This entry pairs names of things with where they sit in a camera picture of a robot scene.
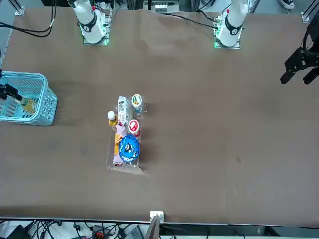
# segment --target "bottle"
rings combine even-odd
[[[142,111],[142,97],[139,94],[134,94],[131,99],[132,106],[135,109],[136,113],[140,113]]]
[[[109,111],[108,118],[109,118],[109,126],[111,126],[114,132],[116,132],[116,124],[118,122],[118,116],[114,113],[114,111]]]
[[[137,120],[133,119],[129,122],[129,132],[133,135],[136,139],[140,137],[140,125]]]
[[[19,101],[15,99],[15,101],[22,105],[23,109],[28,111],[31,114],[34,114],[36,109],[36,102],[32,98],[26,98],[22,97],[22,99]]]

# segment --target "shoe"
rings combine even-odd
[[[292,10],[295,8],[293,0],[279,0],[279,2],[287,10]]]

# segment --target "snack package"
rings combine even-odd
[[[133,118],[131,102],[125,96],[119,96],[118,100],[118,122],[127,125]]]
[[[113,157],[113,164],[114,165],[121,165],[123,164],[123,160],[119,156],[119,144],[126,136],[126,129],[122,123],[118,123],[116,125],[116,133],[115,133],[115,140],[114,140],[114,157]]]

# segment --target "blue plastic basket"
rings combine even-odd
[[[37,102],[34,114],[30,114],[13,97],[0,99],[0,121],[19,124],[50,126],[53,123],[57,96],[48,87],[48,80],[38,73],[3,71],[0,84],[10,84],[24,97]]]

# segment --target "clear plastic container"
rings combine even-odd
[[[144,101],[144,97],[142,96],[142,104],[143,104],[143,109],[140,113],[136,113],[134,110],[133,112],[133,119],[137,120],[139,122],[140,125],[140,137],[138,138],[138,142],[140,144],[140,148],[141,148],[141,136],[142,136],[142,130],[141,128],[143,127],[143,113],[146,112],[146,106],[145,106],[145,101]],[[113,107],[113,111],[117,113],[117,106]],[[109,136],[109,143],[108,143],[108,151],[107,151],[107,155],[106,155],[106,167],[107,169],[110,170],[115,170],[115,171],[119,171],[119,172],[125,172],[125,173],[132,173],[132,174],[143,174],[142,170],[139,167],[139,159],[140,159],[140,155],[139,157],[132,161],[131,163],[125,163],[122,162],[122,164],[114,164],[113,163],[113,158],[114,158],[114,141],[115,141],[115,132],[111,132],[110,136]]]

